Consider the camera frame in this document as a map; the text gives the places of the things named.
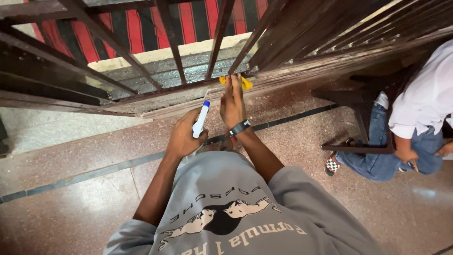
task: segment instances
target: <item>red and black striped fabric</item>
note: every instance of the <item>red and black striped fabric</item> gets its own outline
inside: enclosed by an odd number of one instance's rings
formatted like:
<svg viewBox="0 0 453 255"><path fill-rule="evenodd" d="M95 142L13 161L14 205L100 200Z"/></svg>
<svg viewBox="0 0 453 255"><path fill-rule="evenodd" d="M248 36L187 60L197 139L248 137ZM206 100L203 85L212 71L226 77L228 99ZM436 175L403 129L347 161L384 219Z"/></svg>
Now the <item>red and black striped fabric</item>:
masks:
<svg viewBox="0 0 453 255"><path fill-rule="evenodd" d="M178 45L213 39L221 3L222 0L201 0L170 5ZM267 5L267 0L236 0L225 36L253 31ZM156 7L104 13L99 17L133 54L170 47ZM47 20L32 26L39 40L82 63L117 57L81 21Z"/></svg>

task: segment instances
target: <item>person's hand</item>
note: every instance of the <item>person's hand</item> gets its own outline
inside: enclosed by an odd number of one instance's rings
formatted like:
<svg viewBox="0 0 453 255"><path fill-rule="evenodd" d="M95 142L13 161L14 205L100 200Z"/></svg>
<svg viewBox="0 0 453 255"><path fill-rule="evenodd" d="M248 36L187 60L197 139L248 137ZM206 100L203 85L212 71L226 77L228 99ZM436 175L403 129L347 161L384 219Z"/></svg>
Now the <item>person's hand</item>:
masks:
<svg viewBox="0 0 453 255"><path fill-rule="evenodd" d="M444 146L442 146L442 148L440 148L440 150L438 150L434 156L439 156L439 155L442 155L444 157L446 157L448 154L450 153L453 153L453 142L449 142L447 144L445 144Z"/></svg>
<svg viewBox="0 0 453 255"><path fill-rule="evenodd" d="M246 118L242 82L240 77L235 74L226 76L225 92L220 97L220 116L228 129Z"/></svg>
<svg viewBox="0 0 453 255"><path fill-rule="evenodd" d="M396 150L395 155L401 159L401 161L406 164L411 159L417 159L419 156L417 153L410 149L410 150Z"/></svg>
<svg viewBox="0 0 453 255"><path fill-rule="evenodd" d="M199 138L193 138L192 125L197 120L197 116L201 112L201 107L193 109L180 118L173 125L170 140L167 145L167 151L170 155L176 156L179 159L194 152L207 139L208 130L204 129Z"/></svg>

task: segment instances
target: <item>wristband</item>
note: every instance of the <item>wristband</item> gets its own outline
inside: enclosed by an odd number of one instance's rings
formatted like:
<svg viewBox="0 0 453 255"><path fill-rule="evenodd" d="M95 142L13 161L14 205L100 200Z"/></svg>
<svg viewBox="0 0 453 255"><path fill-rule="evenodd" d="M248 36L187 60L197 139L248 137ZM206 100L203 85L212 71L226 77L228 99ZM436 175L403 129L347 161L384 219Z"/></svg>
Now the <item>wristband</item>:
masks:
<svg viewBox="0 0 453 255"><path fill-rule="evenodd" d="M234 127L232 127L230 129L230 134L232 136L236 136L237 134L239 134L240 132L244 131L248 127L250 127L250 122L247 119L245 119L245 120L239 122L239 124L237 124Z"/></svg>

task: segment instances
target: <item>man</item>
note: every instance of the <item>man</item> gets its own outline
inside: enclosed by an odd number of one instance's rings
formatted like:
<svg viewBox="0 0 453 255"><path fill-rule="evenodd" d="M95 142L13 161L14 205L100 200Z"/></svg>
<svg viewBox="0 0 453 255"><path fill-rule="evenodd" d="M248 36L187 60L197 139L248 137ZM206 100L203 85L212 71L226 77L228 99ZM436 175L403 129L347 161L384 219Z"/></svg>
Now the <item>man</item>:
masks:
<svg viewBox="0 0 453 255"><path fill-rule="evenodd" d="M371 112L369 143L386 144L388 99L381 92ZM453 141L443 145L442 125L453 113L453 40L438 47L415 80L393 103L389 126L395 137L396 152L390 155L334 152L325 172L333 176L341 164L374 181L388 181L398 170L411 170L414 160L419 172L439 171L442 156L453 152Z"/></svg>
<svg viewBox="0 0 453 255"><path fill-rule="evenodd" d="M285 167L246 121L241 82L228 76L221 116L253 165L237 152L205 152L192 137L200 109L178 120L132 220L107 255L318 254L384 252L363 226L300 167Z"/></svg>

